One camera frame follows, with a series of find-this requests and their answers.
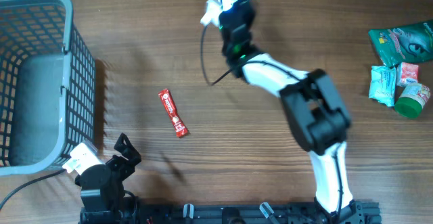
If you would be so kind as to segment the green lid jar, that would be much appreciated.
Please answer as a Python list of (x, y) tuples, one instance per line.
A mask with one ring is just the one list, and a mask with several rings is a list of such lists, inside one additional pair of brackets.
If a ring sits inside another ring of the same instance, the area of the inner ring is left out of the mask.
[(416, 119), (430, 98), (430, 89), (421, 83), (408, 84), (397, 99), (394, 109), (402, 116)]

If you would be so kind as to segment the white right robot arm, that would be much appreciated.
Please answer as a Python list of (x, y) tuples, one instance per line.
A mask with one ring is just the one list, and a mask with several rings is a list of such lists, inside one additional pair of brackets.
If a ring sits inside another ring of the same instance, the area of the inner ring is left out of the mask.
[(340, 223), (344, 208), (352, 202), (345, 165), (350, 114), (324, 70), (290, 68), (253, 45), (250, 28), (254, 18), (249, 0), (238, 0), (219, 15), (229, 71), (281, 100), (294, 139), (310, 156), (316, 203), (327, 223)]

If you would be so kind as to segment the small orange white packet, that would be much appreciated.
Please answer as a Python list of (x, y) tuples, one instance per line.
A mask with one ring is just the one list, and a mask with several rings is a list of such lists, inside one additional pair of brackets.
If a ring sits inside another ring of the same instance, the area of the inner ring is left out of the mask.
[(418, 65), (402, 62), (396, 69), (396, 85), (406, 87), (408, 84), (417, 83), (418, 75)]

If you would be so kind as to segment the red Nescafe sachet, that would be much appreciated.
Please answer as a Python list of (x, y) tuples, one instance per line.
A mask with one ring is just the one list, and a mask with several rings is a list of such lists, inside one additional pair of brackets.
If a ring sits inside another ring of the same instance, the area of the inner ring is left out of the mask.
[(163, 89), (161, 92), (159, 92), (158, 96), (164, 106), (164, 109), (168, 114), (168, 117), (170, 118), (170, 121), (174, 126), (176, 136), (178, 138), (186, 136), (189, 131), (185, 126), (184, 122), (179, 117), (176, 105), (173, 101), (170, 91), (168, 89)]

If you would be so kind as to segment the mint wet wipes packet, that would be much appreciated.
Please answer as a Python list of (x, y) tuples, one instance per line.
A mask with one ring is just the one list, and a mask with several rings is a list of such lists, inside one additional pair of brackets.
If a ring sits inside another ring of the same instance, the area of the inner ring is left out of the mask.
[(394, 107), (396, 89), (396, 69), (386, 66), (371, 67), (369, 99), (374, 99), (388, 107)]

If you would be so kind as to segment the green 3M gloves packet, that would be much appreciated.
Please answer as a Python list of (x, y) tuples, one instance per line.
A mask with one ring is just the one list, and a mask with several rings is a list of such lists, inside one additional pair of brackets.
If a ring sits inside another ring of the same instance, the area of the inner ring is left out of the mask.
[(372, 29), (368, 35), (382, 63), (389, 68), (403, 62), (419, 64), (432, 60), (432, 20)]

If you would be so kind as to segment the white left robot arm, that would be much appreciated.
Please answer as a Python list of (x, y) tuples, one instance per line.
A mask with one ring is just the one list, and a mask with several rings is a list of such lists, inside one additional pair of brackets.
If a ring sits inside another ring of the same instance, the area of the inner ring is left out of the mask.
[(120, 134), (114, 149), (121, 155), (89, 167), (75, 179), (81, 187), (83, 202), (79, 224), (139, 222), (138, 199), (124, 188), (123, 181), (135, 172), (141, 154), (124, 133)]

